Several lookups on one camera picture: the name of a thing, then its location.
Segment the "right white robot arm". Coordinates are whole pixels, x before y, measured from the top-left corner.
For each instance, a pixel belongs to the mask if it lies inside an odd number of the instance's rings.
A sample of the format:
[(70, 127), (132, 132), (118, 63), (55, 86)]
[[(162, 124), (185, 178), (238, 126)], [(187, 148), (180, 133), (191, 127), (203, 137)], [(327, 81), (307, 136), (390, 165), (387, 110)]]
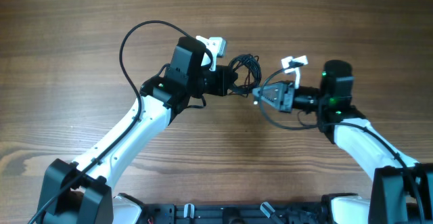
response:
[(322, 197), (324, 223), (431, 223), (432, 165), (402, 153), (382, 137), (366, 116), (352, 104), (352, 66), (341, 60), (324, 64), (318, 88), (300, 86), (304, 62), (283, 63), (282, 73), (294, 73), (294, 81), (264, 83), (252, 90), (260, 109), (269, 104), (279, 112), (300, 110), (316, 114), (313, 125), (344, 150), (372, 180), (371, 197), (329, 194)]

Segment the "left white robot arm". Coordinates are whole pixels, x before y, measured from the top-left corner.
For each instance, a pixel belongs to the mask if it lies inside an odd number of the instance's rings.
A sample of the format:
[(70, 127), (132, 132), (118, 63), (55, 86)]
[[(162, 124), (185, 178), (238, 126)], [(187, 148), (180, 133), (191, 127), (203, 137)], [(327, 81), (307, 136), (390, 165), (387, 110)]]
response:
[(148, 223), (142, 202), (113, 190), (133, 159), (191, 98), (224, 96), (237, 78), (218, 66), (227, 42), (221, 37), (181, 37), (172, 60), (137, 90), (126, 115), (92, 148), (72, 162), (54, 160), (43, 178), (31, 223)]

